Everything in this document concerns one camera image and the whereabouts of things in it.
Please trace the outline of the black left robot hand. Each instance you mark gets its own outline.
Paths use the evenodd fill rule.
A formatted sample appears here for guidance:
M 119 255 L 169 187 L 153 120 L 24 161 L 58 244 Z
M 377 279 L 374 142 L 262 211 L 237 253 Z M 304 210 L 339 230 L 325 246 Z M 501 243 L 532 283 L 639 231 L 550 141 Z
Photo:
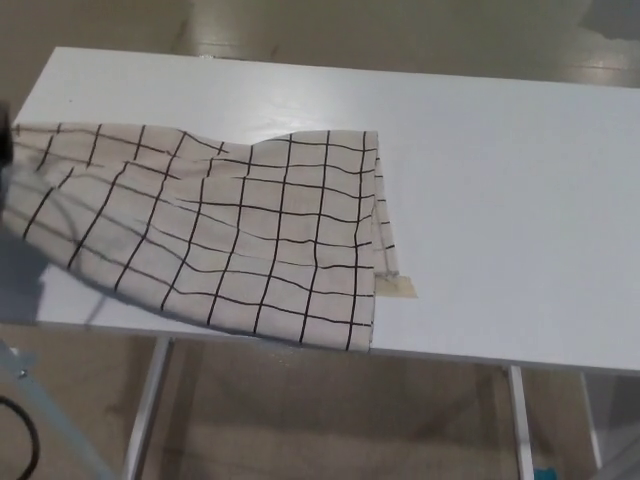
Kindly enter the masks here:
M 14 144 L 9 105 L 0 103 L 0 166 L 2 169 L 13 163 Z

